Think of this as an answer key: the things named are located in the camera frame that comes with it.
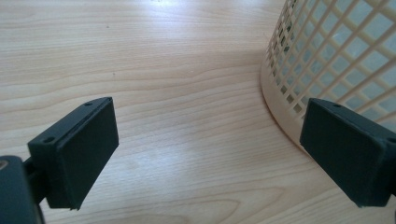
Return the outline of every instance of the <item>wooden table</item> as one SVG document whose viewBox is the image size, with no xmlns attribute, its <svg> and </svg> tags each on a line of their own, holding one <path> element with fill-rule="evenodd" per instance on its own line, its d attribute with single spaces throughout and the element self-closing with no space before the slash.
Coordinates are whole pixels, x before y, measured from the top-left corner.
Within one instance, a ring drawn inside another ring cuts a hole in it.
<svg viewBox="0 0 396 224">
<path fill-rule="evenodd" d="M 1 1 L 0 155 L 114 98 L 120 146 L 48 223 L 393 223 L 358 208 L 274 122 L 264 48 L 284 1 Z"/>
</svg>

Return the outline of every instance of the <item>wood grain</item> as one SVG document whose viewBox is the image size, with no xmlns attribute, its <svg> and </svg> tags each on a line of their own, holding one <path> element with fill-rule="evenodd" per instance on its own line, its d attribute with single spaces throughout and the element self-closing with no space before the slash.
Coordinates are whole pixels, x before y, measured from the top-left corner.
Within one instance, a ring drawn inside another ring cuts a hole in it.
<svg viewBox="0 0 396 224">
<path fill-rule="evenodd" d="M 113 96 L 120 147 L 48 223 L 393 223 L 358 208 L 276 126 L 264 48 L 284 1 L 1 1 L 0 155 Z"/>
</svg>

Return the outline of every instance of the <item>lattice basket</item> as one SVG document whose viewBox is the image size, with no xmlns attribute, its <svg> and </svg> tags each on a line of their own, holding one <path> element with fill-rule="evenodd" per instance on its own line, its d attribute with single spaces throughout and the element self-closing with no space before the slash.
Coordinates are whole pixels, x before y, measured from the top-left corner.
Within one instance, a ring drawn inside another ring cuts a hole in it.
<svg viewBox="0 0 396 224">
<path fill-rule="evenodd" d="M 396 0 L 287 0 L 262 63 L 262 91 L 299 146 L 308 99 L 396 132 Z"/>
</svg>

